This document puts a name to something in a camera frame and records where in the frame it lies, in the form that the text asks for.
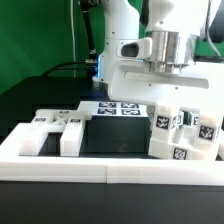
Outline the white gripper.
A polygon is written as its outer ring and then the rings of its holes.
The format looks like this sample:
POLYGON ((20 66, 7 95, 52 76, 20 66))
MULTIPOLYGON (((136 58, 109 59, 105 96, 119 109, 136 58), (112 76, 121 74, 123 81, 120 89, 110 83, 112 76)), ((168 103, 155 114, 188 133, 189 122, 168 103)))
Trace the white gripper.
POLYGON ((224 115, 224 64, 196 62, 171 75, 150 72, 141 61, 119 61, 111 70, 108 96, 144 105, 165 101, 184 111, 209 108, 224 115))

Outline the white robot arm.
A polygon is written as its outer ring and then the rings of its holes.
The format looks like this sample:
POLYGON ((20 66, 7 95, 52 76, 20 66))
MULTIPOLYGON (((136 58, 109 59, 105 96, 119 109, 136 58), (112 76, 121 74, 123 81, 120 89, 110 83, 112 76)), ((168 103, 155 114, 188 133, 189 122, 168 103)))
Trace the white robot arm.
POLYGON ((195 54, 197 42, 214 45, 215 21, 224 0, 81 0, 88 12, 100 4, 105 45, 96 82, 112 100, 156 105, 173 102, 183 110, 209 108, 224 114, 224 60, 195 54))

